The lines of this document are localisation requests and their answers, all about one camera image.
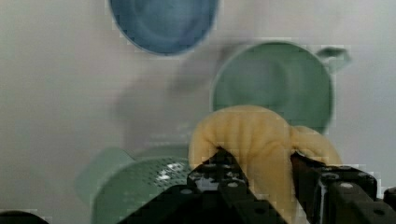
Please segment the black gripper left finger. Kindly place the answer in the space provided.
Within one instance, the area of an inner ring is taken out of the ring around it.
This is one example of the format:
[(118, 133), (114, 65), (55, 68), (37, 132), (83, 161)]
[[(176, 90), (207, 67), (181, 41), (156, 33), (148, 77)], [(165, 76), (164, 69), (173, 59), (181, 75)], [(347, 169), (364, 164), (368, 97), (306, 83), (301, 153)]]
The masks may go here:
[(223, 148), (118, 224), (287, 224), (257, 199), (236, 158)]

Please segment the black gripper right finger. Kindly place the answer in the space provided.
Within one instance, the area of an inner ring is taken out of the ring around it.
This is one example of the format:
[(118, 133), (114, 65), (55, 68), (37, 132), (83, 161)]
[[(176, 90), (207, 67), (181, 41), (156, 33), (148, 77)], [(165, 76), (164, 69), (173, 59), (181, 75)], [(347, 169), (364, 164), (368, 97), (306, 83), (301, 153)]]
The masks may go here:
[(396, 224), (395, 189), (377, 197), (377, 180), (359, 169), (290, 156), (295, 195), (310, 224)]

